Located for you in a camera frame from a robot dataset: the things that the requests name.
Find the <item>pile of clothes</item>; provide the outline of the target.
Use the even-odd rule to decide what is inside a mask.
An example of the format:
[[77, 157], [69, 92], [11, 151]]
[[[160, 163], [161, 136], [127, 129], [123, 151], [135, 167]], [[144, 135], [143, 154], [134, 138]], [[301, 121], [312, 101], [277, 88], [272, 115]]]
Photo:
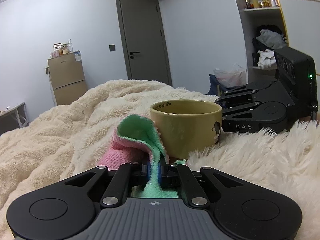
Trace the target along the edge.
[[287, 47], [287, 38], [276, 25], [260, 25], [255, 29], [252, 44], [253, 65], [261, 70], [274, 70], [277, 68], [274, 51]]

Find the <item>pink and green cloth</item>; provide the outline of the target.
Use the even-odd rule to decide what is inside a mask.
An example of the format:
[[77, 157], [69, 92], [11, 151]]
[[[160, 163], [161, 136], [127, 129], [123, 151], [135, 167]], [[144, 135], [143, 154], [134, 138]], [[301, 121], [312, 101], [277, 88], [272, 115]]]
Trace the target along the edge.
[[137, 186], [132, 190], [132, 197], [177, 198], [175, 190], [163, 190], [160, 186], [158, 165], [162, 158], [166, 164], [170, 159], [155, 123], [147, 117], [133, 114], [123, 118], [98, 165], [116, 170], [122, 164], [140, 162], [145, 154], [149, 156], [151, 164], [150, 178], [144, 187]]

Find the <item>white shelf unit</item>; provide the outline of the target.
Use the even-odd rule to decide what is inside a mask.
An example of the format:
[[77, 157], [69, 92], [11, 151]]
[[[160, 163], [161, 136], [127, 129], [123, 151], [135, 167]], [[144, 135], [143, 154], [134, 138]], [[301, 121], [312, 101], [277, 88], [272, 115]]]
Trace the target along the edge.
[[270, 29], [286, 35], [285, 21], [281, 14], [280, 6], [264, 8], [259, 5], [255, 8], [253, 0], [235, 1], [244, 33], [248, 82], [253, 82], [257, 79], [272, 79], [275, 74], [274, 70], [262, 70], [258, 67], [258, 50], [263, 47], [263, 44], [259, 45], [256, 37], [260, 35], [262, 29]]

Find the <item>olive green ceramic cup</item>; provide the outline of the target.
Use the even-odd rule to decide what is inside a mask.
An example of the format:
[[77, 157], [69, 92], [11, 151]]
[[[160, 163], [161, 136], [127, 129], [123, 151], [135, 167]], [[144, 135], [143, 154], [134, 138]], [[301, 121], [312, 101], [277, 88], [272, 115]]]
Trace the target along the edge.
[[220, 137], [222, 107], [199, 100], [169, 100], [150, 107], [168, 156], [188, 159], [189, 153], [214, 146]]

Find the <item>wall light switch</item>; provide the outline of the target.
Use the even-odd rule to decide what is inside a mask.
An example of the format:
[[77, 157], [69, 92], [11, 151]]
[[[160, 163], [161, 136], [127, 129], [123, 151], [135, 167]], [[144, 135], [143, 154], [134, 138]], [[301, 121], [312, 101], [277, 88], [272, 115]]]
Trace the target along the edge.
[[115, 51], [116, 50], [116, 46], [114, 44], [109, 45], [109, 50], [110, 51]]

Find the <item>blue bag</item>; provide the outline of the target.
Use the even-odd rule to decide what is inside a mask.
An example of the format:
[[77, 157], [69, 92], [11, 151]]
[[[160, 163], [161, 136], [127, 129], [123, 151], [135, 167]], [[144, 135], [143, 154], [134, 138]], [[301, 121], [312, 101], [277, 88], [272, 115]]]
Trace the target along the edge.
[[216, 76], [209, 74], [210, 89], [207, 95], [221, 96], [227, 89], [217, 80]]

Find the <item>amber perfume bottle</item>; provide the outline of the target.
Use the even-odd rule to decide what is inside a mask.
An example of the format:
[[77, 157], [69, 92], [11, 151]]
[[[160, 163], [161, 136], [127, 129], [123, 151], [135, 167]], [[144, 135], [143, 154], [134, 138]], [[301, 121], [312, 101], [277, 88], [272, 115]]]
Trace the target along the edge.
[[245, 4], [246, 4], [246, 9], [251, 9], [251, 3], [250, 0], [245, 0]]

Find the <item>items on fridge top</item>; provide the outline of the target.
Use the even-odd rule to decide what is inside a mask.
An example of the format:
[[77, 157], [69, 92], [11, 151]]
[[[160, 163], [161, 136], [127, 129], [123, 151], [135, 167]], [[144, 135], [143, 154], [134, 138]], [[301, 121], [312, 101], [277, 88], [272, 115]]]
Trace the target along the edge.
[[69, 39], [66, 43], [53, 44], [53, 51], [50, 53], [50, 58], [53, 59], [58, 56], [73, 53], [72, 40]]

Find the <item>grey side table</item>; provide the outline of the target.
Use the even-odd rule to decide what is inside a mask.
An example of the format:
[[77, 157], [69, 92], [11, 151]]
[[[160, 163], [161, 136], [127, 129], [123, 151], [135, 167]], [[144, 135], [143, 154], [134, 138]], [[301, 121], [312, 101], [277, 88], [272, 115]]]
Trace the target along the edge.
[[1, 111], [1, 134], [29, 125], [25, 102]]

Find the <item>cream fluffy blanket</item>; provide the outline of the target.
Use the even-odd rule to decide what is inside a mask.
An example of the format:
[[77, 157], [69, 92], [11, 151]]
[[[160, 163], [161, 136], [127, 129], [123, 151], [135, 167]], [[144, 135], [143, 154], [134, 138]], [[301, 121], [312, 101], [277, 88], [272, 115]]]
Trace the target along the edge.
[[[171, 99], [214, 101], [157, 81], [108, 81], [1, 135], [1, 239], [13, 238], [6, 213], [17, 197], [95, 167], [122, 118], [149, 116], [153, 103]], [[292, 198], [303, 213], [297, 239], [319, 239], [318, 122], [299, 121], [279, 134], [223, 132], [216, 146], [192, 152], [187, 165], [210, 166]]]

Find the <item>grey door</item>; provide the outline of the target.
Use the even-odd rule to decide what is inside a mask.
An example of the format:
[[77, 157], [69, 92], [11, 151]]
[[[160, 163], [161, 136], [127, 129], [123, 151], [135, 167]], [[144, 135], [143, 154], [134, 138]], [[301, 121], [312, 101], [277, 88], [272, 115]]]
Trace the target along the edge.
[[172, 85], [158, 0], [116, 0], [127, 77]]

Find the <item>yellow perfume bottle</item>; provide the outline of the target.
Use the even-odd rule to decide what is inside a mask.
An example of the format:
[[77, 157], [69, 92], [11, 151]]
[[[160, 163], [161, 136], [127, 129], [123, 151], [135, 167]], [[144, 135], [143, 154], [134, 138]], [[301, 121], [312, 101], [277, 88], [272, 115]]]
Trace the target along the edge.
[[258, 0], [251, 0], [251, 4], [253, 5], [253, 8], [259, 8]]

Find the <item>gold mini fridge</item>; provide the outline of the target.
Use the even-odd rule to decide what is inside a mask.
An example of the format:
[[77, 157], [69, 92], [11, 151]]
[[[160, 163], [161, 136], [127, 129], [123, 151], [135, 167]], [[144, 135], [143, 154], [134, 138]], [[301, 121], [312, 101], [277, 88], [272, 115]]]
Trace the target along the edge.
[[70, 105], [88, 90], [79, 50], [49, 59], [48, 72], [57, 105]]

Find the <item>white plastic bag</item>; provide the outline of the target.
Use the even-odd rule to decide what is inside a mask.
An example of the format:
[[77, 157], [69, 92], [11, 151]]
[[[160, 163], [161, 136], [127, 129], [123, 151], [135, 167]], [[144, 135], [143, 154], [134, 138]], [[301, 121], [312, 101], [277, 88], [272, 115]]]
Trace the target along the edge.
[[214, 69], [214, 75], [224, 87], [236, 87], [247, 84], [247, 69], [235, 64], [236, 69], [231, 72], [221, 69]]

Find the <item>clear bottle on shelf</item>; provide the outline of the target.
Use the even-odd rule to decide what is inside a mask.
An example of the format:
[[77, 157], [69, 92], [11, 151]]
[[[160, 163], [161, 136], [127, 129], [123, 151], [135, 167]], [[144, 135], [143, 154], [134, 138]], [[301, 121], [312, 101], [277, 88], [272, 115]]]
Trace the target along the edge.
[[276, 0], [268, 0], [268, 3], [270, 7], [278, 7], [278, 3]]

